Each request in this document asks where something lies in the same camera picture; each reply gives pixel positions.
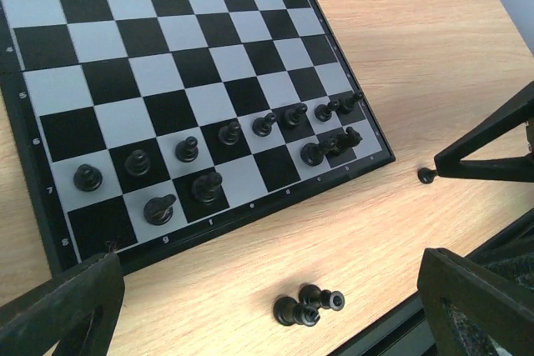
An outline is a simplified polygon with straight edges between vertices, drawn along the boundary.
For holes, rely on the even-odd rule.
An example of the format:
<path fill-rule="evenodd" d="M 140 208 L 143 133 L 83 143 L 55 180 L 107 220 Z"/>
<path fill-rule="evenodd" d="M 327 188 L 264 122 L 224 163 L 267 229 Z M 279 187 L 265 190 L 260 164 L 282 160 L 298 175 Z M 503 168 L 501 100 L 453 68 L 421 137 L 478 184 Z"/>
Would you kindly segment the black pawn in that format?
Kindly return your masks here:
<path fill-rule="evenodd" d="M 275 113 L 267 113 L 264 117 L 256 118 L 252 125 L 252 130 L 259 137 L 267 137 L 272 132 L 272 127 L 276 123 Z"/>
<path fill-rule="evenodd" d="M 355 105 L 364 98 L 362 92 L 354 92 L 349 96 L 339 98 L 339 112 L 349 114 L 355 109 Z"/>
<path fill-rule="evenodd" d="M 218 131 L 218 140 L 223 145 L 233 146 L 239 141 L 241 133 L 242 128 L 240 123 L 238 121 L 232 121 L 220 128 Z"/>
<path fill-rule="evenodd" d="M 288 128 L 295 128 L 302 123 L 308 111 L 308 107 L 304 103 L 298 103 L 292 108 L 287 108 L 284 112 L 284 123 Z"/>
<path fill-rule="evenodd" d="M 136 149 L 127 156 L 124 167 L 130 176 L 144 176 L 151 168 L 150 158 L 143 149 Z"/>
<path fill-rule="evenodd" d="M 339 108 L 340 102 L 337 100 L 329 101 L 328 103 L 322 103 L 315 107 L 315 117 L 321 122 L 329 121 L 333 113 Z"/>
<path fill-rule="evenodd" d="M 193 162 L 199 155 L 198 139 L 194 136 L 188 136 L 176 145 L 174 154 L 183 163 Z"/>

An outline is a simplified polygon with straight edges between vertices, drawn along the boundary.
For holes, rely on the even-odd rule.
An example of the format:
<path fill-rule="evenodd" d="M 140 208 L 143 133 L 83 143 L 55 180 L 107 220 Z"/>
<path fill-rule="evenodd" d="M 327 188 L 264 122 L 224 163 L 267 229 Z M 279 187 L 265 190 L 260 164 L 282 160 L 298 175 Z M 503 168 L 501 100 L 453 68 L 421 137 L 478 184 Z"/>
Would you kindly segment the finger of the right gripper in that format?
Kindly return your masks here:
<path fill-rule="evenodd" d="M 533 181 L 533 83 L 434 157 L 433 176 Z"/>

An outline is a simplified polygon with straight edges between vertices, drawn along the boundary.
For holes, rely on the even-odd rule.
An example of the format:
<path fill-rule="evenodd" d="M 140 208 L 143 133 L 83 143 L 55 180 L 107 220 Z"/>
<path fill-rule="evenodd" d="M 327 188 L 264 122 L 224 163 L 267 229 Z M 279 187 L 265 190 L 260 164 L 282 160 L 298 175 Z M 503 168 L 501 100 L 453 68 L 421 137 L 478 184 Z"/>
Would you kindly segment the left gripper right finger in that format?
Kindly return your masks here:
<path fill-rule="evenodd" d="M 533 353 L 531 246 L 503 246 L 476 262 L 428 248 L 417 288 L 439 354 Z"/>

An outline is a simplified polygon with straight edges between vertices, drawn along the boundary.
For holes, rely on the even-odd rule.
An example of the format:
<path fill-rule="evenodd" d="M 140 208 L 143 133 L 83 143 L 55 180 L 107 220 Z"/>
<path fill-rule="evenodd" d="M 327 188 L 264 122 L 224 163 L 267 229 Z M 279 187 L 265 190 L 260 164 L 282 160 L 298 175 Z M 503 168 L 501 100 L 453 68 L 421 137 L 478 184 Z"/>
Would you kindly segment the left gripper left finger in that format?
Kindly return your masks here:
<path fill-rule="evenodd" d="M 117 254 L 88 258 L 1 307 L 1 354 L 107 354 L 124 292 Z"/>

